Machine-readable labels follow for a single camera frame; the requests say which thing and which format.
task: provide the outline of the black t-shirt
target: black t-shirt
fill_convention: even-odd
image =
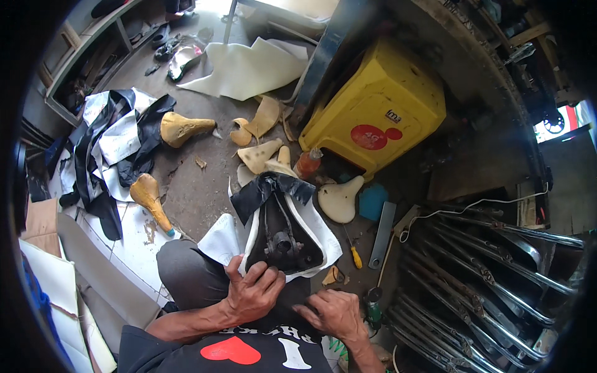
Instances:
[[[236,327],[209,334],[195,344],[164,342],[125,325],[122,329],[119,373],[133,372],[331,372],[321,336],[313,338],[291,326],[264,333]]]

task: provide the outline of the stack of metal parts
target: stack of metal parts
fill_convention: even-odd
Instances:
[[[387,326],[446,372],[533,371],[576,292],[559,263],[550,271],[554,255],[582,248],[574,237],[496,221],[453,214],[419,220],[401,246],[401,288]]]

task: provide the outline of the screwdriver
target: screwdriver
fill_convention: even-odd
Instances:
[[[352,241],[350,240],[350,235],[348,234],[348,231],[346,230],[346,225],[342,224],[342,226],[344,227],[344,232],[346,232],[346,237],[348,238],[348,243],[350,244],[350,251],[352,251],[352,260],[355,262],[356,268],[361,269],[363,267],[363,262],[361,261],[361,257],[359,256],[359,253],[356,252],[356,248],[354,247],[354,245],[352,244]]]

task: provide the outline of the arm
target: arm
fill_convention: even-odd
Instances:
[[[350,351],[350,372],[385,371],[386,368],[373,350],[367,327],[361,320],[359,297],[356,294],[322,290],[311,295],[307,302],[318,311],[318,315],[306,306],[296,305],[293,309],[316,329],[344,342]]]
[[[228,296],[199,310],[172,312],[154,320],[147,332],[163,341],[192,343],[205,334],[255,321],[267,315],[285,285],[284,272],[267,268],[263,261],[253,264],[243,278],[238,272],[242,255],[230,260]]]

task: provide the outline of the red circle logo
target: red circle logo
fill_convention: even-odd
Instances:
[[[350,137],[361,148],[367,150],[380,150],[387,145],[387,139],[400,140],[402,132],[397,128],[388,128],[384,133],[377,127],[361,124],[350,131]]]

